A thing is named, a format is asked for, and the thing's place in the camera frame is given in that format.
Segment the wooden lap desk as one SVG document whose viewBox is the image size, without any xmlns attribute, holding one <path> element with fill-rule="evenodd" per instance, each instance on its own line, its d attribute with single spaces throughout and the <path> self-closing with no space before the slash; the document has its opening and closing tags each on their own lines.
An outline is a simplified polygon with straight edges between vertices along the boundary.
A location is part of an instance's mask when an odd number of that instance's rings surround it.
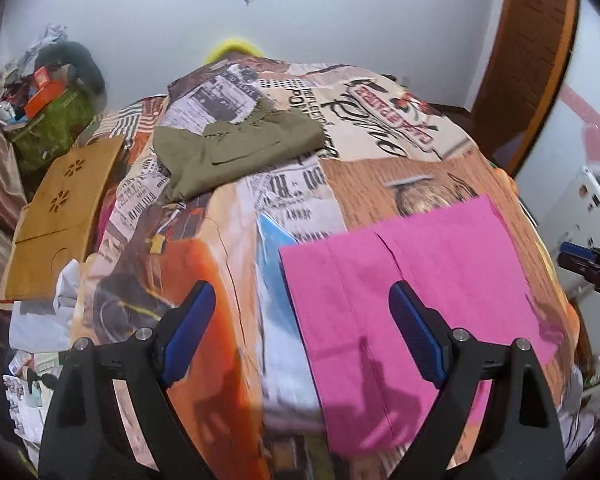
<svg viewBox="0 0 600 480">
<path fill-rule="evenodd" d="M 53 298 L 60 271 L 85 259 L 123 142 L 123 136 L 101 138 L 54 160 L 24 211 L 4 281 L 5 300 Z"/>
</svg>

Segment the yellow plush pillow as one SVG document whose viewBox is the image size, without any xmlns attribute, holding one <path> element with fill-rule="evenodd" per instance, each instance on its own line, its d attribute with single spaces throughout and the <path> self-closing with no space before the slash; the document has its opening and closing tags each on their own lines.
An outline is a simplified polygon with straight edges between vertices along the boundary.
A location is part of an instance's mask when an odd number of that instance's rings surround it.
<svg viewBox="0 0 600 480">
<path fill-rule="evenodd" d="M 260 58 L 262 51 L 249 41 L 240 38 L 225 39 L 216 44 L 204 58 L 206 64 L 228 60 L 233 56 L 256 56 Z"/>
</svg>

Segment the green storage box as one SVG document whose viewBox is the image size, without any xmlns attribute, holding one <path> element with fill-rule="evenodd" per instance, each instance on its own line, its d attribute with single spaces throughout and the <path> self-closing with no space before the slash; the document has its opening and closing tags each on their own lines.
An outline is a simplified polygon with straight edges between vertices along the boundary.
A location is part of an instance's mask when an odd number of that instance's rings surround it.
<svg viewBox="0 0 600 480">
<path fill-rule="evenodd" d="M 93 117 L 87 94 L 79 88 L 68 88 L 23 127 L 7 131 L 20 172 L 32 174 L 66 154 Z"/>
</svg>

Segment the wooden door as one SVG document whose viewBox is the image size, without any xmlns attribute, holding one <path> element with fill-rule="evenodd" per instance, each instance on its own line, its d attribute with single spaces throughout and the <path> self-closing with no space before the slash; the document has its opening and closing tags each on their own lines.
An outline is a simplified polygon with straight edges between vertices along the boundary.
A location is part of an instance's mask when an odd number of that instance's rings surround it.
<svg viewBox="0 0 600 480">
<path fill-rule="evenodd" d="M 514 176 L 562 84 L 579 0 L 504 0 L 488 67 L 471 111 L 482 154 Z"/>
</svg>

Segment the white appliance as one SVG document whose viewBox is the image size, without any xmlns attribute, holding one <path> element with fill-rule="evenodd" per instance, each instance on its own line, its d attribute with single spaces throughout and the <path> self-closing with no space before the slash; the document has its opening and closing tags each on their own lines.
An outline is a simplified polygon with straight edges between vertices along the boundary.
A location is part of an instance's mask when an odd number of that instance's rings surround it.
<svg viewBox="0 0 600 480">
<path fill-rule="evenodd" d="M 600 248 L 600 171 L 582 167 L 539 223 L 538 230 L 567 297 L 587 294 L 592 286 L 577 274 L 562 270 L 557 258 L 564 243 Z"/>
</svg>

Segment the newspaper print blanket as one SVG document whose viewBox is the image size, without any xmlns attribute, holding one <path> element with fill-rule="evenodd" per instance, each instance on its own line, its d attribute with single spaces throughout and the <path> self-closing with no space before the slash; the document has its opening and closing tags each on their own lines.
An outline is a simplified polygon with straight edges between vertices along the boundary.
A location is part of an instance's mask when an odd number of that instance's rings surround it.
<svg viewBox="0 0 600 480">
<path fill-rule="evenodd" d="M 152 146 L 155 128 L 198 133 L 217 120 L 240 122 L 259 102 L 321 124 L 324 150 L 166 203 L 169 175 Z M 514 181 L 462 128 L 395 82 L 354 66 L 245 56 L 201 67 L 172 82 L 166 96 L 106 117 L 95 139 L 122 133 L 123 118 L 134 120 L 124 133 L 125 175 L 105 197 L 72 334 L 98 344 L 123 340 L 156 325 L 196 281 L 209 282 L 212 321 L 169 396 L 219 478 L 388 477 L 434 390 L 422 385 L 406 396 L 409 418 L 382 419 L 379 433 L 389 441 L 378 452 L 333 453 L 279 251 L 480 195 L 509 230 L 529 286 L 524 315 L 538 320 L 536 352 L 554 399 L 564 397 L 580 324 Z"/>
</svg>

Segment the pink pants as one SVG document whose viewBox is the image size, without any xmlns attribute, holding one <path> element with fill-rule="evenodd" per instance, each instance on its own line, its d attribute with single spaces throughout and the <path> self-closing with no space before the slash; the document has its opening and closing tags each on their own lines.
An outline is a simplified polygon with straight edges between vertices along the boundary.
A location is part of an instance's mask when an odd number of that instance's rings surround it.
<svg viewBox="0 0 600 480">
<path fill-rule="evenodd" d="M 541 363 L 562 343 L 536 314 L 503 217 L 489 197 L 280 250 L 328 446 L 388 451 L 422 426 L 451 344 L 424 318 L 488 344 L 526 338 Z"/>
</svg>

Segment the olive green pants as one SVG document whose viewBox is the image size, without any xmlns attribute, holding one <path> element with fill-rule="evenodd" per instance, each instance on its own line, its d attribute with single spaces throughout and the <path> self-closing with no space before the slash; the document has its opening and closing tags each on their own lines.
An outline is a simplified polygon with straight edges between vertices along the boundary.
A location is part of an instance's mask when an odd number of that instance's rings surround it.
<svg viewBox="0 0 600 480">
<path fill-rule="evenodd" d="M 319 151 L 325 139 L 323 125 L 300 110 L 274 110 L 259 103 L 242 122 L 212 122 L 201 134 L 155 128 L 152 146 L 170 172 L 163 198 L 173 203 Z"/>
</svg>

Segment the orange box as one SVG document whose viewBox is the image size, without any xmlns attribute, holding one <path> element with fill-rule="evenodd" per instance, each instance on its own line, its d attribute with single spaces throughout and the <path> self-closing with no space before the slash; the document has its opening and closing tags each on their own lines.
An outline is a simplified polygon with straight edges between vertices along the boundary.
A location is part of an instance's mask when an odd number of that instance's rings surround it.
<svg viewBox="0 0 600 480">
<path fill-rule="evenodd" d="M 53 79 L 47 68 L 41 66 L 33 73 L 35 92 L 24 106 L 28 119 L 35 117 L 46 105 L 57 99 L 65 91 L 66 84 L 61 79 Z"/>
</svg>

